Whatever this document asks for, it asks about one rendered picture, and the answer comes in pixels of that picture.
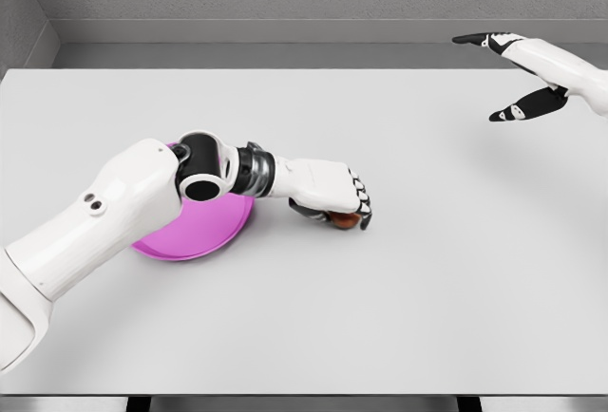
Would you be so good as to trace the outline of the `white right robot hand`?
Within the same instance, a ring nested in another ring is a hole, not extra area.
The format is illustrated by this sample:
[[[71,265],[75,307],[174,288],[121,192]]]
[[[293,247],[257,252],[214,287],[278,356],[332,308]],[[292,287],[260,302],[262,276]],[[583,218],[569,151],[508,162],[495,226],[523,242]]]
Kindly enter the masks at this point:
[[[512,32],[476,32],[455,36],[452,42],[488,48],[546,83],[545,88],[492,113],[490,122],[529,121],[556,112],[565,107],[570,97],[583,98],[588,81],[600,69],[541,38]]]

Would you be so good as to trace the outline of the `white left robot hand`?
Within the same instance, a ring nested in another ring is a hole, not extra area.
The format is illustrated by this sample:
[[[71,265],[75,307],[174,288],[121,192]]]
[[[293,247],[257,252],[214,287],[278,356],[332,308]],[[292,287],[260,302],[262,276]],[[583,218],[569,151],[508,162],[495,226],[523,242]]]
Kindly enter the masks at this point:
[[[357,213],[362,219],[356,227],[362,231],[368,229],[372,218],[371,198],[360,177],[348,165],[329,160],[295,159],[288,162],[287,169],[294,185],[288,199],[292,210],[329,224],[332,223],[328,212]]]

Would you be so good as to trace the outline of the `red apple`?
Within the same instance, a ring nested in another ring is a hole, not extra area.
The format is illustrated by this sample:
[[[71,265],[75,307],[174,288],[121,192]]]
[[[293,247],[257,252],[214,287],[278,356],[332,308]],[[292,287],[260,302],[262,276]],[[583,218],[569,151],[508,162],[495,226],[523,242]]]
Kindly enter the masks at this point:
[[[356,227],[362,216],[357,213],[338,213],[338,212],[328,212],[330,222],[341,230],[349,230]]]

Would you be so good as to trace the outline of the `pink round plate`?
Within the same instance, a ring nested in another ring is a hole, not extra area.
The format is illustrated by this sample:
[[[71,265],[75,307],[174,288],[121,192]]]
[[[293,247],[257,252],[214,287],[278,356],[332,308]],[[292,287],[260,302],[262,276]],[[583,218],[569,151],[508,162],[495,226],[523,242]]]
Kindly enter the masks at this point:
[[[132,244],[148,257],[191,260],[229,243],[244,227],[254,207],[252,197],[225,194],[213,200],[180,198],[180,214],[169,224]]]

